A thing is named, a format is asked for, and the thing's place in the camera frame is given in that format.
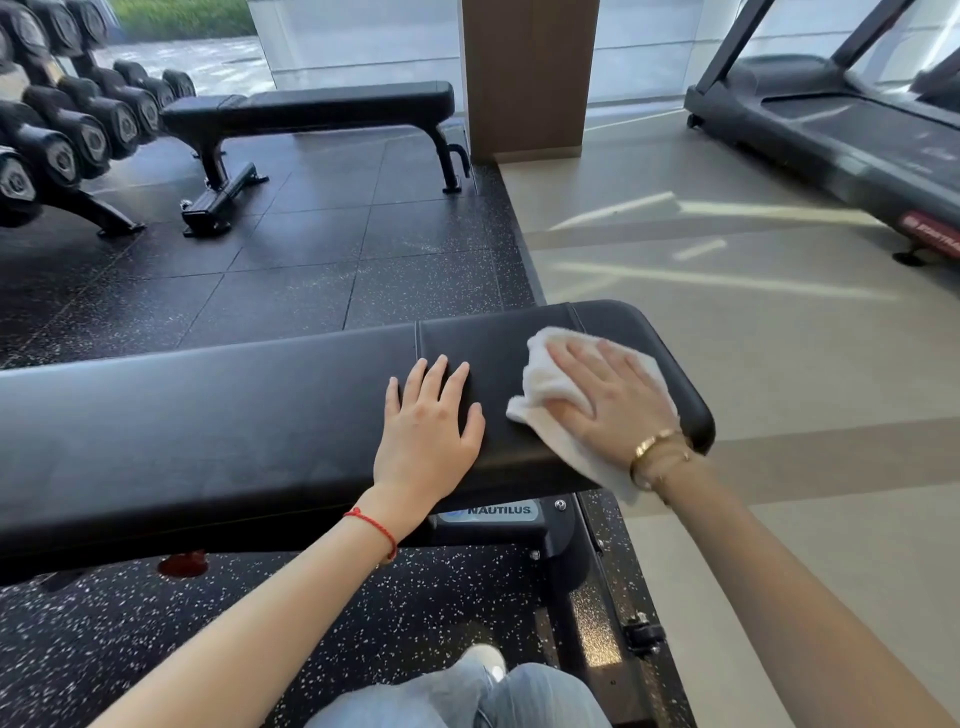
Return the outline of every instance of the white towel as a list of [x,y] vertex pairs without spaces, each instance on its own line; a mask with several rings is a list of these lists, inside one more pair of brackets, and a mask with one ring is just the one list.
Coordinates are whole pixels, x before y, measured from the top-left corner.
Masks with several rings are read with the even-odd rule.
[[[610,489],[620,500],[626,503],[635,502],[639,496],[639,489],[631,481],[630,475],[577,441],[543,406],[543,403],[548,400],[567,400],[576,405],[585,415],[593,416],[593,407],[587,395],[561,371],[550,356],[550,352],[546,350],[547,342],[551,341],[575,341],[588,347],[588,350],[593,349],[593,355],[600,356],[596,350],[596,344],[600,339],[596,336],[566,328],[542,328],[527,341],[530,361],[523,368],[523,395],[510,399],[507,404],[507,418],[532,427],[550,449],[581,475],[588,477],[597,485]],[[666,380],[653,356],[621,347],[619,344],[614,346],[634,354],[647,374],[660,385],[663,393],[669,398]],[[673,400],[670,400],[670,406],[676,414],[677,406]]]

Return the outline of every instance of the light blue denim jeans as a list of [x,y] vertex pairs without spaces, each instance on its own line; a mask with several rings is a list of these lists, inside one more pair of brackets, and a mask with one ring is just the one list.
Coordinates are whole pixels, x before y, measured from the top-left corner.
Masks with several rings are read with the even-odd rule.
[[611,728],[580,680],[521,665],[499,683],[473,661],[334,700],[306,728]]

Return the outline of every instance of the red label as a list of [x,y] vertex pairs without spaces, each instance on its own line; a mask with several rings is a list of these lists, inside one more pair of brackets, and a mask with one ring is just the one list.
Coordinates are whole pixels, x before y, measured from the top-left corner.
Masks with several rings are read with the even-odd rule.
[[911,210],[900,218],[900,226],[931,248],[950,257],[960,257],[960,232],[922,212]]

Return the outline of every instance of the person's left hand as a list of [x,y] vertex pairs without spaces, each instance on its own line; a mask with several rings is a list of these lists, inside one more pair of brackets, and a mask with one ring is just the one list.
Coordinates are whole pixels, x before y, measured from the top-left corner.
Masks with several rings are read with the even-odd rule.
[[426,359],[411,370],[400,404],[391,377],[384,405],[383,439],[373,461],[373,487],[358,505],[399,541],[423,521],[441,498],[453,493],[480,452],[485,421],[479,402],[470,406],[463,435],[457,410],[467,380],[464,362],[441,392],[446,357],[426,371]]

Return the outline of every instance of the black leather upholstery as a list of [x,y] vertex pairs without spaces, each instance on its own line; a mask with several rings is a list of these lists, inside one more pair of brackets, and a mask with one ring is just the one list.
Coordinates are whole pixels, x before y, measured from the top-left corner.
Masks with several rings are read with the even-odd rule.
[[302,547],[370,484],[383,392],[418,356],[471,364],[487,433],[438,510],[592,487],[506,420],[526,341],[577,328],[652,354],[694,447],[713,419],[634,308],[589,302],[0,373],[0,581],[186,551]]
[[433,128],[453,115],[447,82],[268,91],[253,96],[193,96],[163,109],[168,132],[191,138],[409,124]]

